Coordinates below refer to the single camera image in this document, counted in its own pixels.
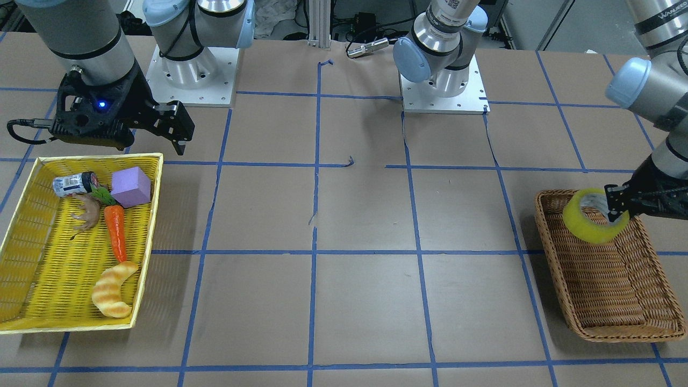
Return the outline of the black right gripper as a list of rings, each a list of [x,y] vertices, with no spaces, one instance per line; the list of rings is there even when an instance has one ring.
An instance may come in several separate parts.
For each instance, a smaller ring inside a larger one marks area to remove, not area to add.
[[[135,129],[148,130],[169,140],[177,155],[184,156],[187,142],[192,140],[196,125],[186,107],[180,101],[158,103],[139,64],[130,71],[131,87],[128,103],[131,106],[131,122]]]

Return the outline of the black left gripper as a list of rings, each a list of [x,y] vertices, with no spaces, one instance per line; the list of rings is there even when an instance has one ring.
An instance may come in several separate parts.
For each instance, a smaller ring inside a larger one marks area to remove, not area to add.
[[[623,212],[631,217],[687,218],[687,181],[662,172],[645,159],[629,181],[622,185],[604,186],[609,213],[607,220],[616,224]]]

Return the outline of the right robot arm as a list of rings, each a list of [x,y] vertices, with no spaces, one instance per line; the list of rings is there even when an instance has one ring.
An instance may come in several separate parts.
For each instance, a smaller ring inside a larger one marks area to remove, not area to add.
[[[196,126],[178,94],[153,96],[118,15],[108,1],[17,1],[17,7],[66,73],[52,119],[7,122],[10,137],[28,145],[55,140],[112,147],[134,143],[133,130],[170,141],[182,156]],[[194,90],[220,79],[212,47],[250,47],[253,1],[145,1],[146,24],[169,85]]]

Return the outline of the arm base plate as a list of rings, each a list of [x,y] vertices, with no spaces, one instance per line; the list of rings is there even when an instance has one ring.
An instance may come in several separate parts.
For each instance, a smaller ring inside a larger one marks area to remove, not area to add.
[[[413,83],[399,76],[406,113],[487,114],[491,112],[474,55],[467,68],[442,69],[433,78]]]
[[[206,47],[198,57],[172,61],[155,47],[146,79],[157,102],[180,101],[187,107],[233,105],[242,50]]]

